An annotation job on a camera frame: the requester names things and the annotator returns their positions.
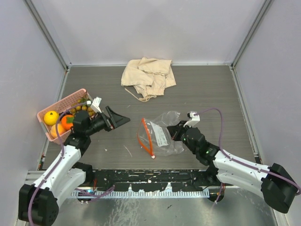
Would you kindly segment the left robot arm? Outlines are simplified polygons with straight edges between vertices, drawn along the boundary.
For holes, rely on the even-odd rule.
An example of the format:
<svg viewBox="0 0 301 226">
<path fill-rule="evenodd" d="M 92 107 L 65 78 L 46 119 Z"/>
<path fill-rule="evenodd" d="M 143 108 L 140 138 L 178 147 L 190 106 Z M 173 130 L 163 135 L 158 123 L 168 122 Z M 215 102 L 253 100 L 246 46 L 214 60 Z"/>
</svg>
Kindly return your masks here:
<svg viewBox="0 0 301 226">
<path fill-rule="evenodd" d="M 93 118 L 82 110 L 75 114 L 72 132 L 56 159 L 31 185 L 24 184 L 20 188 L 19 220 L 29 222 L 32 226 L 51 226 L 66 198 L 79 185 L 92 185 L 92 166 L 79 162 L 91 143 L 90 136 L 101 130 L 111 131 L 130 122 L 128 117 L 115 113 L 109 106 L 106 110 L 106 114 L 98 112 Z"/>
</svg>

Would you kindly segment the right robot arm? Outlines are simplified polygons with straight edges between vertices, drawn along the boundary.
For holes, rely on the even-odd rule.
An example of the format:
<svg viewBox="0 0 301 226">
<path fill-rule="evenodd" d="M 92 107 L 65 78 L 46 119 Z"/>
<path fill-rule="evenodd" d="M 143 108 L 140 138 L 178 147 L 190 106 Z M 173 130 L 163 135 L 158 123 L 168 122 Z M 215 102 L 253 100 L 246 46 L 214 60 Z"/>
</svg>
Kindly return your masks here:
<svg viewBox="0 0 301 226">
<path fill-rule="evenodd" d="M 169 126 L 172 140 L 181 141 L 203 165 L 208 167 L 207 182 L 243 188 L 261 197 L 274 210 L 287 213 L 301 189 L 285 168 L 247 161 L 208 142 L 198 128 L 186 126 L 185 121 Z"/>
</svg>

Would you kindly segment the clear zip top bag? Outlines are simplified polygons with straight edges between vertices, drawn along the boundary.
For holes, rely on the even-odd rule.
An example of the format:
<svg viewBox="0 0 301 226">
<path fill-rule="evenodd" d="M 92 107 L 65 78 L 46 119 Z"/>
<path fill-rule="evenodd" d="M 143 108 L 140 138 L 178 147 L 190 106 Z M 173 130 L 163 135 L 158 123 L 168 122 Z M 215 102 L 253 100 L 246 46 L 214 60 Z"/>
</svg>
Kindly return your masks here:
<svg viewBox="0 0 301 226">
<path fill-rule="evenodd" d="M 137 140 L 152 159 L 157 156 L 177 155 L 185 151 L 182 142 L 173 141 L 167 129 L 168 126 L 176 125 L 179 122 L 180 113 L 177 111 L 162 113 L 153 120 L 141 119 Z"/>
</svg>

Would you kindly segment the fake lemon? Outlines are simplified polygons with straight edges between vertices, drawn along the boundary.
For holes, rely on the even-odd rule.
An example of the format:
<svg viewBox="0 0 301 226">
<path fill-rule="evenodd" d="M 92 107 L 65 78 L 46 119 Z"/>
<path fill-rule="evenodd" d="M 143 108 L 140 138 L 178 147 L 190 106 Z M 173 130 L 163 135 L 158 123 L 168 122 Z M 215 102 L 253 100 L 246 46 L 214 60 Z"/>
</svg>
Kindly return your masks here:
<svg viewBox="0 0 301 226">
<path fill-rule="evenodd" d="M 56 111 L 48 111 L 44 115 L 44 123 L 48 126 L 53 126 L 59 119 L 59 113 Z"/>
</svg>

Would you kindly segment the fake orange persimmon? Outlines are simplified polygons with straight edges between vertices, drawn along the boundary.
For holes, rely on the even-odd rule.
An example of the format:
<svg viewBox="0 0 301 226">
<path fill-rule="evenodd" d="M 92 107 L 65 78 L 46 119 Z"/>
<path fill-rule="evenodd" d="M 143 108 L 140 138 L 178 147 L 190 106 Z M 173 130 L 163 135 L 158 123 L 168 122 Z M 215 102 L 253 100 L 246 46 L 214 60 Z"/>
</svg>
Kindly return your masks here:
<svg viewBox="0 0 301 226">
<path fill-rule="evenodd" d="M 65 130 L 70 130 L 73 127 L 74 116 L 67 114 L 62 117 L 61 125 Z"/>
</svg>

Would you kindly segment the fake brown longan bunch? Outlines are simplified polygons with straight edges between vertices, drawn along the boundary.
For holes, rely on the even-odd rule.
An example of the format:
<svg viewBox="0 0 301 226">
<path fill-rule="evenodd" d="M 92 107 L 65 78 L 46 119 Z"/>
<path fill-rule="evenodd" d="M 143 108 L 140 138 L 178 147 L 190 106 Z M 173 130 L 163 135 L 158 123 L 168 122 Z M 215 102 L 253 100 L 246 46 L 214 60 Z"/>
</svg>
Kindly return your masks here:
<svg viewBox="0 0 301 226">
<path fill-rule="evenodd" d="M 94 110 L 86 103 L 87 101 L 91 101 L 88 93 L 85 92 L 81 97 L 79 97 L 74 103 L 71 105 L 71 110 L 69 111 L 73 116 L 75 113 L 80 110 L 87 111 L 89 116 L 92 117 L 95 115 Z"/>
</svg>

